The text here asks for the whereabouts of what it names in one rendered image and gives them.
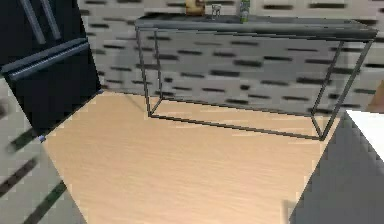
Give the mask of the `brown round food item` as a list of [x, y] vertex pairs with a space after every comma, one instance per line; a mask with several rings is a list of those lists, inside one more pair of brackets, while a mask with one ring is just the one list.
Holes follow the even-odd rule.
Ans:
[[185, 0], [185, 13], [190, 16], [205, 14], [205, 0]]

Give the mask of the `black fridge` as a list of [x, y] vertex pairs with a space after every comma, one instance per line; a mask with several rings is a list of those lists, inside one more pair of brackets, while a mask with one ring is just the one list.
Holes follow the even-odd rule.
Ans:
[[[56, 40], [40, 0], [30, 0], [46, 43], [39, 44], [20, 0], [0, 0], [0, 73], [34, 131], [45, 135], [101, 88], [77, 0], [49, 0], [61, 38]], [[8, 75], [88, 43], [89, 47], [18, 80]]]

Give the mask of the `green bottle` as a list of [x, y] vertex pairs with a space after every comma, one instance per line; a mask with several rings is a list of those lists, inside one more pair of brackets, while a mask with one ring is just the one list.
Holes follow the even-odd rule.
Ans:
[[250, 12], [250, 0], [240, 0], [239, 13], [240, 13], [241, 23], [248, 21], [249, 12]]

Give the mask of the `grey cabinet with white top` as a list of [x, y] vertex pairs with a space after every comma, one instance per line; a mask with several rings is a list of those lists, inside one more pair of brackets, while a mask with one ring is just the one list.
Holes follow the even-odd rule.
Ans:
[[384, 224], [384, 114], [348, 110], [290, 224]]

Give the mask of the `grey metal frame table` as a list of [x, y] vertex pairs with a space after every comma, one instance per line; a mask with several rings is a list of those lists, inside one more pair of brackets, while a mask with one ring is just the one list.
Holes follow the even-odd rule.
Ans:
[[[378, 30], [369, 27], [365, 24], [357, 22], [351, 19], [325, 19], [325, 18], [295, 18], [295, 17], [268, 17], [268, 16], [251, 16], [254, 21], [240, 22], [240, 18], [236, 18], [234, 15], [224, 15], [217, 19], [213, 16], [194, 17], [186, 16], [181, 13], [149, 13], [135, 20], [134, 26], [136, 31], [136, 42], [138, 45], [139, 59], [142, 80], [144, 82], [144, 94], [146, 100], [147, 115], [151, 118], [165, 119], [178, 122], [186, 122], [192, 124], [201, 124], [208, 126], [216, 126], [223, 128], [232, 128], [237, 130], [245, 130], [251, 132], [259, 132], [266, 134], [282, 135], [296, 138], [304, 138], [311, 140], [323, 141], [327, 137], [331, 126], [340, 110], [341, 104], [349, 92], [352, 83], [354, 82], [367, 54], [374, 42]], [[155, 58], [157, 60], [157, 72], [159, 83], [159, 100], [151, 108], [149, 100], [149, 90], [146, 79], [146, 70], [144, 66], [144, 58], [142, 54], [141, 46], [141, 31], [153, 31], [154, 43], [155, 43]], [[325, 41], [338, 41], [338, 47], [336, 48], [335, 55], [327, 69], [327, 73], [322, 87], [318, 93], [317, 99], [310, 111], [310, 114], [303, 114], [301, 116], [310, 117], [311, 121], [316, 129], [317, 136], [306, 136], [302, 134], [294, 134], [287, 132], [272, 131], [266, 129], [257, 129], [250, 127], [242, 127], [236, 125], [226, 125], [221, 123], [212, 123], [199, 120], [190, 120], [185, 118], [169, 117], [164, 115], [155, 114], [156, 109], [163, 100], [185, 102], [185, 103], [197, 103], [202, 105], [214, 105], [218, 107], [226, 107], [225, 104], [211, 104], [204, 101], [196, 100], [181, 100], [175, 98], [166, 98], [162, 91], [160, 61], [159, 61], [159, 49], [157, 41], [157, 33], [159, 31], [192, 31], [212, 33], [214, 35], [236, 35], [236, 36], [251, 36], [251, 37], [264, 37], [264, 38], [289, 38], [289, 39], [306, 39], [306, 40], [325, 40]], [[360, 56], [351, 72], [343, 92], [331, 111], [331, 117], [328, 121], [324, 131], [322, 132], [316, 119], [315, 114], [318, 111], [318, 105], [325, 91], [331, 76], [331, 72], [335, 67], [336, 61], [340, 55], [341, 49], [346, 42], [362, 42], [365, 46], [360, 53]]]

